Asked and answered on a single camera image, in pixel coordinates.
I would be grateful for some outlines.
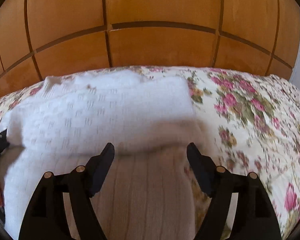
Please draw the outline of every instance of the metal pin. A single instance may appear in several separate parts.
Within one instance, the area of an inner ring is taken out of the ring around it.
[[[52,176],[52,172],[47,171],[44,175],[43,175],[46,179],[50,178]]]
[[[258,177],[258,175],[257,175],[256,173],[254,173],[254,172],[251,172],[251,173],[249,174],[249,176],[250,176],[250,178],[252,178],[252,179],[256,179],[256,178]]]
[[[220,173],[224,173],[226,171],[226,169],[222,166],[218,166],[217,167],[217,172],[220,172]]]
[[[85,169],[86,169],[85,166],[78,166],[75,170],[76,170],[77,172],[83,172]]]

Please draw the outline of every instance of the wrinkled fabric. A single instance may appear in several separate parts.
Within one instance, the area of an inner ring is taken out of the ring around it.
[[[145,239],[155,240],[159,238],[152,232],[155,228],[167,240],[194,238],[194,205],[182,165],[187,145],[200,145],[203,136],[187,81],[176,76],[143,79],[129,70],[85,73],[68,80],[50,77],[36,95],[3,116],[0,131],[8,128],[10,147],[0,156],[0,184],[5,229],[13,239],[18,239],[42,175],[69,173],[100,154],[108,142],[114,145],[116,158],[98,195],[111,189],[111,194],[104,193],[110,201],[91,200],[96,211],[103,208],[97,213],[103,228],[109,227],[108,239],[120,240],[125,232],[138,239],[145,230]],[[155,153],[158,149],[166,149],[166,156]],[[146,182],[142,186],[140,179]],[[134,205],[138,198],[147,203],[145,209]],[[173,220],[183,225],[182,230],[168,223]]]
[[[275,75],[259,77],[192,67],[128,69],[149,79],[168,76],[187,79],[204,134],[201,153],[231,172],[246,175],[254,171],[259,175],[276,212],[282,237],[286,239],[300,219],[300,91]],[[41,86],[42,82],[1,98],[0,120],[8,109],[34,95]],[[184,173],[192,186],[198,230],[210,199],[201,193],[188,165],[184,166]]]

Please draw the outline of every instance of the floral bedspread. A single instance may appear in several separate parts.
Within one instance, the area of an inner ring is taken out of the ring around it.
[[[95,70],[98,73],[123,68]],[[129,67],[149,79],[182,76],[188,80],[200,127],[205,135],[202,154],[231,172],[256,172],[276,212],[283,239],[300,219],[300,91],[277,76],[253,76],[238,71],[191,67]],[[65,76],[73,78],[80,73]],[[0,98],[2,116],[42,86]],[[196,227],[210,199],[204,195],[188,165]]]

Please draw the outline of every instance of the knitted white blanket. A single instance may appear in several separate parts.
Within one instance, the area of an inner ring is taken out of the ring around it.
[[[194,238],[182,169],[186,145],[200,145],[202,135],[183,78],[148,81],[130,71],[48,77],[36,96],[3,117],[0,131],[6,128],[16,147],[0,157],[0,184],[14,239],[42,174],[70,172],[107,142],[116,158],[92,204],[108,240]]]

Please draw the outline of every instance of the white blanket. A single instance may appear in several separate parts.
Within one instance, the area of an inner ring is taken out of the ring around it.
[[[42,174],[84,165],[107,142],[116,158],[92,203],[108,239],[194,238],[182,167],[186,145],[203,137],[185,79],[145,81],[130,71],[48,77],[36,96],[3,117],[0,131],[6,128],[16,147],[0,157],[0,183],[14,239]]]

